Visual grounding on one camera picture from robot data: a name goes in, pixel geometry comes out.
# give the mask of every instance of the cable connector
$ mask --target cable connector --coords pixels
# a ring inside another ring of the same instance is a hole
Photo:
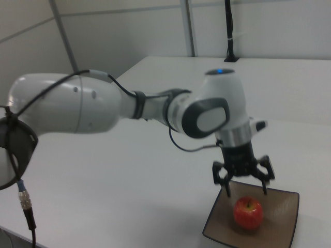
[[[27,190],[19,192],[19,199],[21,201],[21,206],[23,210],[27,210],[32,207],[30,195]]]
[[[17,185],[19,187],[19,199],[21,201],[21,207],[23,209],[27,225],[29,227],[29,230],[34,230],[37,226],[35,223],[35,218],[33,217],[30,195],[26,190],[22,179],[17,181]]]

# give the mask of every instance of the apple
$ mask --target apple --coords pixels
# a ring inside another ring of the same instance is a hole
[[[253,230],[263,220],[263,209],[258,200],[250,196],[240,198],[233,208],[235,222],[244,229]]]

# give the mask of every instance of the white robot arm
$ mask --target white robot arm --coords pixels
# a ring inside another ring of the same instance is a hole
[[[89,72],[105,78],[109,76],[96,70]],[[64,76],[21,76],[9,93],[10,110],[19,113],[35,95]],[[265,184],[274,179],[268,157],[256,160],[251,147],[252,136],[267,123],[253,122],[249,118],[242,83],[230,69],[207,72],[202,86],[194,92],[172,89],[155,95],[123,91],[105,81],[74,76],[54,87],[19,115],[19,120],[37,136],[48,132],[105,132],[122,118],[155,119],[192,138],[214,133],[224,157],[224,164],[214,162],[214,183],[224,185],[228,196],[229,181],[233,176],[259,178],[265,193]],[[268,175],[257,169],[258,163],[268,169]],[[222,168],[228,171],[224,179],[219,176]]]

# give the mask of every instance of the table surface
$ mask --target table surface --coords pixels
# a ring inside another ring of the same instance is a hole
[[[129,89],[144,92],[172,87],[194,90],[201,84],[203,72],[224,67],[222,61],[147,57],[118,80]],[[242,78],[249,68],[258,71],[261,65],[263,76],[270,73],[272,78],[272,67],[277,64],[291,64],[293,70],[302,68],[307,74],[305,65],[323,64],[239,61],[241,66],[226,66],[235,67]],[[272,118],[279,113],[274,107],[274,112],[267,109],[272,104],[267,99],[267,103],[260,99],[259,109],[250,111],[255,97],[264,94],[258,87],[264,82],[254,76],[250,81],[255,88],[243,80],[248,112],[269,119],[268,128],[252,139],[255,156],[270,156],[276,175],[270,188],[300,194],[292,247],[331,247],[331,126],[285,120],[288,113]],[[297,114],[296,106],[292,111]],[[309,122],[302,118],[299,121]],[[203,140],[181,134],[174,138],[186,148],[215,142],[213,135]],[[33,203],[37,241],[46,247],[223,247],[202,235],[220,190],[212,179],[214,160],[222,160],[220,149],[180,151],[171,143],[167,128],[157,121],[124,119],[110,132],[94,135],[42,135],[23,176]],[[236,180],[260,184],[251,177]],[[0,225],[30,239],[17,187],[0,191],[0,199]]]

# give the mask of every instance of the dark plate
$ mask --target dark plate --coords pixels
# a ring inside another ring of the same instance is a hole
[[[294,237],[299,210],[299,194],[231,181],[231,197],[221,190],[203,229],[203,235],[236,248],[289,248]],[[263,208],[263,222],[254,231],[239,227],[233,217],[233,206],[243,196],[256,198]]]

